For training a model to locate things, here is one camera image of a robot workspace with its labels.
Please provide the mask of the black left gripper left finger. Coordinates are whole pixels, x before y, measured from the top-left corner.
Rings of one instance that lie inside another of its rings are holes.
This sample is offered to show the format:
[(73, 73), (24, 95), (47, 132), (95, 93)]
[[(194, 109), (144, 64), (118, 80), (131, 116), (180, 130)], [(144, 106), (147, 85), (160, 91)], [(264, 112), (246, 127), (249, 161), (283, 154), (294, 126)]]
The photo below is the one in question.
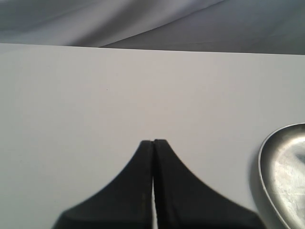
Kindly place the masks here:
[(106, 187), (64, 211), (55, 229), (153, 228), (153, 143), (141, 141), (125, 168)]

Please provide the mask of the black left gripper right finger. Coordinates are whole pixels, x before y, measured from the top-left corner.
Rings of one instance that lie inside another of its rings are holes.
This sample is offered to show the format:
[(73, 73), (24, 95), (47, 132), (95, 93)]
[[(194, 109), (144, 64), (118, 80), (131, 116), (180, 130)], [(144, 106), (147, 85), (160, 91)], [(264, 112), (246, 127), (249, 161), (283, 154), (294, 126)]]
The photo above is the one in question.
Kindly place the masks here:
[(256, 213), (196, 177), (166, 140), (154, 144), (154, 196), (160, 229), (263, 229)]

